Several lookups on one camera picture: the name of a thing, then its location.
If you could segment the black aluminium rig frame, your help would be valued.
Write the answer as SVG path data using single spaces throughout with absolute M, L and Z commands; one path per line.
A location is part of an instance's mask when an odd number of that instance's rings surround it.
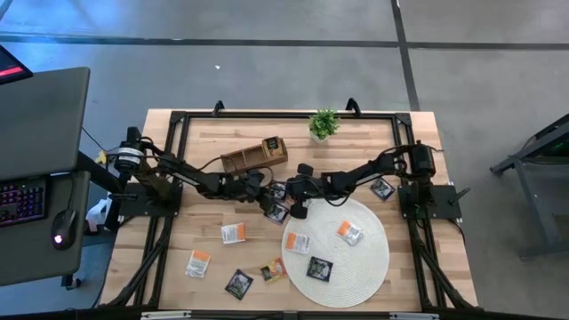
M 159 147 L 167 141 L 184 146 L 186 160 L 208 171 L 220 169 L 219 155 L 248 148 L 266 137 L 282 137 L 289 157 L 274 170 L 279 179 L 293 176 L 300 163 L 310 164 L 316 172 L 348 171 L 397 142 L 420 140 L 435 149 L 434 182 L 445 184 L 449 180 L 436 120 L 430 112 L 369 111 L 360 117 L 342 112 L 338 132 L 324 143 L 311 138 L 309 115 L 303 111 L 225 110 L 214 117 L 203 110 L 152 109 L 143 132 Z M 359 188 L 354 198 L 376 213 L 386 230 L 390 249 L 386 280 L 360 309 L 419 310 L 408 223 L 399 211 L 397 198 L 381 201 L 368 187 Z M 241 222 L 246 241 L 224 244 L 221 227 Z M 180 213 L 172 227 L 158 306 L 189 310 L 318 310 L 318 305 L 290 280 L 268 284 L 260 275 L 260 267 L 280 255 L 283 231 L 265 219 L 256 204 L 207 200 L 193 188 L 185 188 Z M 211 255 L 203 278 L 185 274 L 194 250 Z M 225 291 L 237 269 L 253 278 L 242 300 Z

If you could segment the white metal bracket bar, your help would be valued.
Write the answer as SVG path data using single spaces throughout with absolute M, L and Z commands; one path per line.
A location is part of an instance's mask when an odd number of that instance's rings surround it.
M 438 314 L 391 312 L 389 320 L 440 320 Z
M 187 320 L 191 317 L 189 310 L 158 310 L 142 312 L 140 320 Z

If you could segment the mango black tea packet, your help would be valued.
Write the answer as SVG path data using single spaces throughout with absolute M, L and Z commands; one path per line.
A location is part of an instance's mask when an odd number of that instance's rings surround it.
M 263 280 L 267 283 L 275 282 L 287 276 L 285 264 L 281 258 L 275 258 L 260 268 Z
M 280 137 L 266 138 L 262 141 L 264 152 L 267 158 L 281 157 L 285 155 L 285 147 Z

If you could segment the backlit black keyboard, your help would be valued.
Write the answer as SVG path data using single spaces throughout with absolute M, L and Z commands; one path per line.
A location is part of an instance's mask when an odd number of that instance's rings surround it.
M 46 217 L 46 178 L 0 183 L 0 228 Z

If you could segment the silver foil packet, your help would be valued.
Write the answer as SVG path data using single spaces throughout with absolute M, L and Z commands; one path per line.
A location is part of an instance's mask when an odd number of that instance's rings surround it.
M 329 282 L 333 269 L 333 263 L 317 257 L 311 257 L 306 276 L 315 278 L 323 282 Z

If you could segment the black computer mouse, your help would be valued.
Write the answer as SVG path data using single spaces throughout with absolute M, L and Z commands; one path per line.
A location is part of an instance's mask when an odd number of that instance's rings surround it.
M 56 250 L 67 250 L 76 239 L 77 212 L 66 209 L 57 213 L 51 227 L 52 246 Z

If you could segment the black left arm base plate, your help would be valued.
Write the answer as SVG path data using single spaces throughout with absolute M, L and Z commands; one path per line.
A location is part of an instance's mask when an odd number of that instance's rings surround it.
M 175 217 L 180 212 L 182 185 L 169 187 L 169 198 L 163 200 L 156 191 L 140 183 L 129 183 L 123 193 L 112 194 L 111 198 L 120 203 L 122 216 Z

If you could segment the orange and white tea packet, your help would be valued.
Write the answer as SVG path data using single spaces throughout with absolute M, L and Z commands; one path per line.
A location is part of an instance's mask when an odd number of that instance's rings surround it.
M 222 226 L 220 231 L 224 244 L 236 244 L 246 241 L 243 222 Z
M 301 233 L 289 232 L 285 239 L 284 248 L 290 252 L 308 254 L 310 237 Z
M 211 255 L 207 252 L 194 250 L 188 260 L 185 274 L 190 277 L 203 278 L 208 269 Z
M 338 228 L 336 235 L 350 246 L 355 246 L 364 238 L 364 231 L 350 221 L 344 220 Z

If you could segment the wooden tea organizer box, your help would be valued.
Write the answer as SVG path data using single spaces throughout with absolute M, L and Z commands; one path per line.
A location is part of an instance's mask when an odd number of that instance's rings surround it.
M 242 148 L 238 151 L 221 155 L 220 158 L 223 164 L 223 168 L 225 172 L 241 174 L 253 168 L 272 166 L 287 162 L 288 152 L 284 140 L 283 143 L 285 155 L 281 157 L 267 158 L 262 142 L 261 144 L 257 144 L 249 148 Z

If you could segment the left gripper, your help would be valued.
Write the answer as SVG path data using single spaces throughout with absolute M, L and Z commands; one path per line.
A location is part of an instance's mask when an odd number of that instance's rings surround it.
M 266 187 L 261 185 L 265 175 L 257 169 L 251 169 L 240 175 L 223 173 L 220 177 L 219 196 L 223 200 L 254 202 L 264 212 L 269 212 L 274 204 L 273 197 L 278 196 L 278 183 L 272 180 Z

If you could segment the white crumpled cloth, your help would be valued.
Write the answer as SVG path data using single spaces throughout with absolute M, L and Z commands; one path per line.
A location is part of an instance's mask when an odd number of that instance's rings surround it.
M 105 224 L 111 204 L 112 200 L 107 197 L 101 199 L 96 205 L 88 210 L 85 219 L 87 221 L 87 230 L 90 233 L 96 233 L 99 230 L 99 226 L 103 226 Z

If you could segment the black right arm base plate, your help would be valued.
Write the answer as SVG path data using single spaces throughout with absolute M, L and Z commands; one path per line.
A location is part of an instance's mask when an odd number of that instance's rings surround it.
M 397 195 L 404 219 L 460 219 L 459 193 L 452 185 L 412 182 L 399 186 Z

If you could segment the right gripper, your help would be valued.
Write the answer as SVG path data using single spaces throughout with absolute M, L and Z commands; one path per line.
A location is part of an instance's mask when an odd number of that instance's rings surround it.
M 308 208 L 303 203 L 312 198 L 332 199 L 329 184 L 322 178 L 312 177 L 314 168 L 309 164 L 300 163 L 297 176 L 287 180 L 287 193 L 294 204 L 290 207 L 290 215 L 298 220 L 305 220 Z

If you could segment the white round woven placemat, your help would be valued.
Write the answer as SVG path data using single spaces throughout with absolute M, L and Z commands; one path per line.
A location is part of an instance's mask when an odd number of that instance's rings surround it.
M 336 235 L 344 220 L 364 231 L 364 238 L 355 246 Z M 308 254 L 285 249 L 289 232 L 310 237 Z M 342 206 L 332 206 L 323 199 L 311 200 L 305 220 L 288 220 L 281 257 L 296 288 L 308 299 L 329 308 L 354 307 L 370 299 L 383 285 L 389 270 L 385 228 L 373 211 L 353 199 Z M 306 276 L 311 257 L 333 263 L 328 283 Z

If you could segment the grey office desk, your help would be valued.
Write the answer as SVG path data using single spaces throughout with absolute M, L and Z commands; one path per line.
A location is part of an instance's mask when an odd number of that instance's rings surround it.
M 0 183 L 46 178 L 46 217 L 0 228 L 0 286 L 79 269 L 90 184 L 77 168 L 90 70 L 44 71 L 0 86 Z M 52 246 L 55 215 L 72 209 L 76 239 L 67 250 Z

